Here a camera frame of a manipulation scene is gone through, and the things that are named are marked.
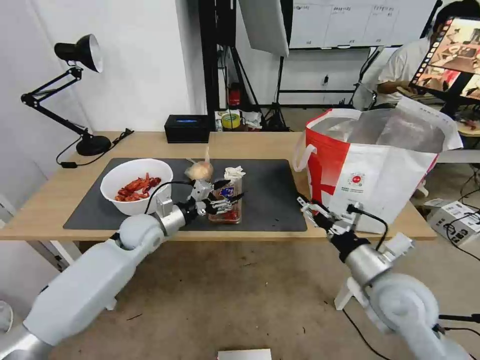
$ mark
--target bag handle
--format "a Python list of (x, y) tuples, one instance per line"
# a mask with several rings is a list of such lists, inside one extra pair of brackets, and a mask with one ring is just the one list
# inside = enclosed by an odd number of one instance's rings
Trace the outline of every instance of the bag handle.
[(301, 156), (300, 163), (298, 163), (299, 155), (302, 152), (302, 143), (305, 144), (305, 140), (306, 140), (306, 135), (304, 131), (300, 136), (300, 138), (298, 139), (295, 145), (295, 152), (293, 153), (293, 170), (295, 170), (295, 172), (297, 173), (301, 172), (303, 169), (307, 167), (307, 163), (309, 162), (310, 155), (312, 153), (314, 154), (317, 153), (317, 148), (312, 144), (309, 144), (303, 151), (303, 155)]

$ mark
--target black mat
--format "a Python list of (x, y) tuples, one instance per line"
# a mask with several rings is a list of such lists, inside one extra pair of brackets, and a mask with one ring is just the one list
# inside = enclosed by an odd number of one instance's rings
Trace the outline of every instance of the black mat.
[[(80, 204), (63, 226), (74, 230), (117, 230), (127, 218), (100, 193), (103, 177), (114, 167), (132, 158), (113, 158), (86, 193)], [(188, 180), (184, 171), (191, 163), (185, 159), (159, 159), (170, 165), (173, 179)], [(283, 159), (212, 159), (214, 179), (221, 179), (227, 167), (242, 166), (246, 175), (242, 189), (242, 219), (239, 224), (210, 222), (206, 216), (198, 217), (185, 231), (282, 231), (303, 232), (307, 224), (297, 203), (297, 188), (287, 160)], [(174, 202), (185, 201), (192, 188), (172, 185)]]

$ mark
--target white robotic arm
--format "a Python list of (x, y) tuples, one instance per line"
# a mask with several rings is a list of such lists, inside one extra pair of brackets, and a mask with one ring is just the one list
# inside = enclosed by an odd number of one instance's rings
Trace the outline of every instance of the white robotic arm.
[(430, 289), (414, 277), (390, 272), (394, 261), (413, 246), (410, 238), (399, 233), (379, 252), (354, 233), (360, 215), (370, 215), (360, 204), (349, 205), (345, 214), (337, 216), (301, 197), (297, 201), (307, 218), (326, 230), (350, 269), (351, 278), (335, 299), (338, 310), (355, 296), (379, 330), (400, 335), (417, 359), (471, 359), (459, 344), (433, 330), (439, 305)]
[(83, 331), (104, 310), (115, 307), (140, 262), (198, 215), (222, 214), (238, 200), (210, 193), (228, 181), (196, 181), (185, 203), (159, 199), (160, 221), (150, 215), (127, 218), (112, 238), (88, 249), (36, 298), (23, 324), (0, 337), (0, 359), (47, 359), (62, 340)]

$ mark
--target shopping bag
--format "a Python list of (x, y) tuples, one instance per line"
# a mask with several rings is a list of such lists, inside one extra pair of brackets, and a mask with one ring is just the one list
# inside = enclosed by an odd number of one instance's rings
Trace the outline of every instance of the shopping bag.
[[(442, 151), (458, 149), (457, 125), (447, 115), (409, 98), (395, 109), (330, 109), (306, 124), (293, 168), (307, 169), (310, 197), (335, 214), (359, 202), (391, 224)], [(367, 216), (359, 231), (382, 233)]]

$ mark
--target whiteboard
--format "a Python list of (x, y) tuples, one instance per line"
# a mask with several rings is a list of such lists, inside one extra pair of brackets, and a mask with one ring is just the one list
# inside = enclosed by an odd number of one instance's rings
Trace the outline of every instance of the whiteboard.
[(437, 0), (293, 0), (290, 49), (403, 45)]

